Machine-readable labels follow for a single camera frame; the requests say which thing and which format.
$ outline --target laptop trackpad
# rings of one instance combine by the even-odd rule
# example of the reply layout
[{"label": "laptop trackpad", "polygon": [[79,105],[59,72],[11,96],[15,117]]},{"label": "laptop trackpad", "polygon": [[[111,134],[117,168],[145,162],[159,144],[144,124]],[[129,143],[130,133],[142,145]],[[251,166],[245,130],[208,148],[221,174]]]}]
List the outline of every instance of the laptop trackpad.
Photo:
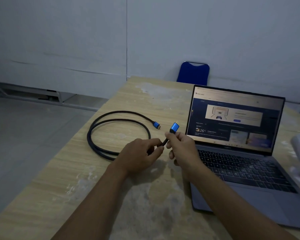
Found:
[{"label": "laptop trackpad", "polygon": [[288,218],[271,193],[232,185],[231,188],[270,219],[280,224],[289,223]]}]

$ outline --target laptop screen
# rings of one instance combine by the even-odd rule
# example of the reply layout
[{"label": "laptop screen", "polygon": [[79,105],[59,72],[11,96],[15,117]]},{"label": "laptop screen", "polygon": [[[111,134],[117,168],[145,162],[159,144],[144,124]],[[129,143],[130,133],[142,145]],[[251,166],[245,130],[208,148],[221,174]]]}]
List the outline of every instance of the laptop screen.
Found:
[{"label": "laptop screen", "polygon": [[194,87],[186,134],[195,141],[272,152],[284,98]]}]

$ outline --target open laptop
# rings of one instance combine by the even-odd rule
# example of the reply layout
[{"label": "open laptop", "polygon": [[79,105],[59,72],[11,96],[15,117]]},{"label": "open laptop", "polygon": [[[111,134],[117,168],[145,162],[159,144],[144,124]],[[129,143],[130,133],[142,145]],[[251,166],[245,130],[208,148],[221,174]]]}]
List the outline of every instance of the open laptop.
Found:
[{"label": "open laptop", "polygon": [[[284,102],[194,85],[186,135],[202,163],[241,197],[276,223],[300,228],[300,188],[272,157]],[[194,209],[212,211],[193,184],[191,194]]]}]

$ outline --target forearm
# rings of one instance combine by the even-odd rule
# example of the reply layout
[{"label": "forearm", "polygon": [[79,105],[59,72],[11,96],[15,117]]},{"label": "forearm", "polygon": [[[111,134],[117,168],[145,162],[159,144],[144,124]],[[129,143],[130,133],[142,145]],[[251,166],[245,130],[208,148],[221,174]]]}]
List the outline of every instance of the forearm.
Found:
[{"label": "forearm", "polygon": [[233,239],[296,239],[246,202],[206,166],[194,169],[190,181]]},{"label": "forearm", "polygon": [[124,171],[110,164],[52,239],[105,239],[111,230],[120,188],[126,178]]}]

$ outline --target wooden table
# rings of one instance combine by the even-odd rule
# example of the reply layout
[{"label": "wooden table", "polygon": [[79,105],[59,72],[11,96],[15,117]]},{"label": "wooden table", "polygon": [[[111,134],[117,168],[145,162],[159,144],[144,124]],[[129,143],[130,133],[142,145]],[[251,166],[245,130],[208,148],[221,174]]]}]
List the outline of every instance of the wooden table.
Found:
[{"label": "wooden table", "polygon": [[[86,141],[96,117],[114,110],[136,111],[157,121],[161,129],[132,114],[105,119],[136,119],[147,125],[153,138],[164,140],[164,132],[176,120],[179,131],[185,131],[192,89],[186,83],[130,78],[0,214],[0,239],[50,239],[85,198],[109,164]],[[289,141],[299,132],[300,114],[284,108],[274,156],[287,171],[297,162]],[[101,125],[92,137],[102,148],[120,151],[137,137],[147,138],[147,133],[137,124],[114,122]],[[214,215],[192,210],[189,185],[168,152],[165,149],[151,168],[125,182],[110,238],[231,239]],[[300,231],[288,231],[300,239]]]}]

